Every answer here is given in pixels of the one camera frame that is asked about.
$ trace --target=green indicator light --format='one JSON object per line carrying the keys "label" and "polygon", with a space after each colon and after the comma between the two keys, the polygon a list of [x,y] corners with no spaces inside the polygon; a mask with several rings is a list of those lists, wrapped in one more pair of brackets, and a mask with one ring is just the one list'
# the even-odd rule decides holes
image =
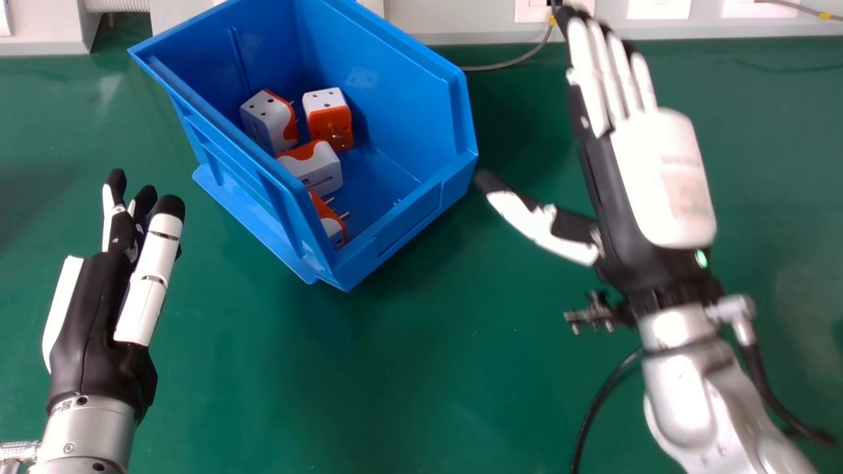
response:
{"label": "green indicator light", "polygon": [[708,268],[708,257],[702,250],[696,251],[696,262],[700,264],[700,268]]}

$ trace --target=robotic arm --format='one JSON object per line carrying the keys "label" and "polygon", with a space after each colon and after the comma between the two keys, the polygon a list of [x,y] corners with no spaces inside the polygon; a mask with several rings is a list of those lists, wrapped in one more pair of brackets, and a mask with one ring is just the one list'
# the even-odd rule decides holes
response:
{"label": "robotic arm", "polygon": [[102,191],[102,252],[64,262],[41,346],[51,375],[44,436],[0,444],[0,474],[27,463],[30,474],[128,471],[135,429],[155,398],[148,349],[185,204],[145,186],[127,207],[125,191],[125,174],[113,170]]}
{"label": "robotic arm", "polygon": [[[520,194],[489,171],[475,182],[519,232],[587,267],[620,293],[614,307],[592,292],[584,326],[641,333],[647,424],[689,473],[813,474],[772,423],[764,400],[793,431],[822,444],[771,394],[760,365],[749,297],[723,297],[711,274],[717,232],[706,172],[688,117],[658,107],[643,55],[572,7],[554,12],[570,50],[566,79],[574,135],[595,218]],[[719,326],[730,324],[752,379]]]}

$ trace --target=green table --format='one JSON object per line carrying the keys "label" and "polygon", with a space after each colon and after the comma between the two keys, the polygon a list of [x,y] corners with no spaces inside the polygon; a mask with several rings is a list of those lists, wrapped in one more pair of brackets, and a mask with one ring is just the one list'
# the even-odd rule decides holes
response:
{"label": "green table", "polygon": [[[562,311],[595,288],[592,271],[532,246],[471,191],[353,293],[304,285],[191,181],[170,102],[125,53],[148,29],[117,25],[90,57],[0,61],[0,438],[42,433],[53,288],[66,254],[98,250],[99,188],[122,167],[130,192],[153,183],[188,209],[133,474],[567,469],[593,393],[638,345],[568,331]],[[523,48],[443,53],[483,63]],[[713,268],[757,301],[771,383],[843,437],[843,38],[642,49],[661,103],[695,122],[720,224]],[[562,51],[470,76],[481,166],[587,211]],[[642,393],[634,374],[612,396],[583,472],[680,472]],[[838,450],[802,447],[821,472],[843,470]]]}

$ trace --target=blue plastic bin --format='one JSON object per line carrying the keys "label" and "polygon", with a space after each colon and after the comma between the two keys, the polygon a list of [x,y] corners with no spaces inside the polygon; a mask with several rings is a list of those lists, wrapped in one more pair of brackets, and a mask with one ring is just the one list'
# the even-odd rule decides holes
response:
{"label": "blue plastic bin", "polygon": [[[352,0],[229,0],[129,52],[172,97],[194,180],[307,283],[351,290],[468,189],[477,145],[465,75]],[[300,106],[329,87],[354,116],[331,203],[351,213],[340,250],[238,113],[264,88]]]}

